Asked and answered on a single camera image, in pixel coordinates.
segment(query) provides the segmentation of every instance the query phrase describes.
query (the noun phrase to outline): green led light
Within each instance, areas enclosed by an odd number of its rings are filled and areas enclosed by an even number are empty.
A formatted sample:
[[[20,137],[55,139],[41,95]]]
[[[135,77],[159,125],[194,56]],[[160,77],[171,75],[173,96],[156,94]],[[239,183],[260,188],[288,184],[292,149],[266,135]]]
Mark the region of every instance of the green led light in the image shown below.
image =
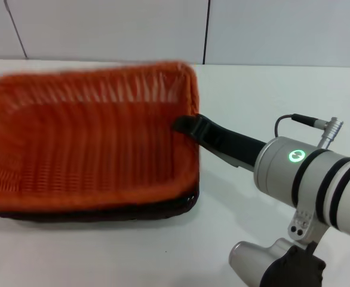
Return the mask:
[[[302,161],[305,158],[305,152],[302,151],[301,149],[296,149],[295,151],[292,151],[289,154],[289,160],[292,163],[298,163],[300,161]]]

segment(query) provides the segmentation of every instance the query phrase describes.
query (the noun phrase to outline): dark brown basket base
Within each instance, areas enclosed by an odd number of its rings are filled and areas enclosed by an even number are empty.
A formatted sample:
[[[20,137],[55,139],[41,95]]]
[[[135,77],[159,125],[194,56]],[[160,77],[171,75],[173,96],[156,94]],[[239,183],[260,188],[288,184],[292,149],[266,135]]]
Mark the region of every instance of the dark brown basket base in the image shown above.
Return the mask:
[[[74,212],[0,212],[0,217],[33,222],[97,222],[166,219],[188,212],[199,197],[199,184],[185,197],[141,206]]]

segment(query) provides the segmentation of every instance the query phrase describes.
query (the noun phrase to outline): silver joint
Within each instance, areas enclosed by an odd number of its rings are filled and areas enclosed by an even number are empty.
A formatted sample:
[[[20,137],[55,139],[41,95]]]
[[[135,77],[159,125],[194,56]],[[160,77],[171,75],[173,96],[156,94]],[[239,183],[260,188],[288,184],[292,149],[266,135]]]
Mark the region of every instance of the silver joint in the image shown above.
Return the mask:
[[[327,149],[330,143],[334,141],[342,125],[343,121],[340,121],[337,118],[331,118],[325,127],[325,131],[322,135],[320,143],[318,144],[318,147]]]

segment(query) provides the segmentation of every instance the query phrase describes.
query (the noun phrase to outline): basket weave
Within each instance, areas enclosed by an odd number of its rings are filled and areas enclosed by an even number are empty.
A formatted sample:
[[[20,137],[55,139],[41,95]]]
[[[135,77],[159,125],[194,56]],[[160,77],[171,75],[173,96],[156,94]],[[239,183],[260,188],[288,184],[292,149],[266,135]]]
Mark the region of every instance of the basket weave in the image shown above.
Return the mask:
[[[123,209],[195,195],[198,112],[183,63],[0,79],[0,213]]]

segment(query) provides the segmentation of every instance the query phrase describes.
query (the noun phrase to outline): table surface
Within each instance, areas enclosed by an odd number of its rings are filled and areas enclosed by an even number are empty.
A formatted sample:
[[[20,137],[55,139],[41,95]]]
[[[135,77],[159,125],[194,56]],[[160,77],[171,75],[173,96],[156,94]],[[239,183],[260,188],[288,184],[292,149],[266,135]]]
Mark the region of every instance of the table surface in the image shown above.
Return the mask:
[[[93,68],[113,63],[0,60],[15,71]],[[278,116],[345,121],[331,148],[350,156],[350,68],[194,66],[201,113],[269,141]],[[280,134],[318,143],[321,133],[292,121]],[[0,218],[0,287],[245,286],[228,265],[245,240],[288,238],[293,209],[258,191],[253,175],[201,151],[201,196],[188,213],[162,221],[31,224]],[[350,237],[329,229],[315,253],[323,286],[350,286]]]

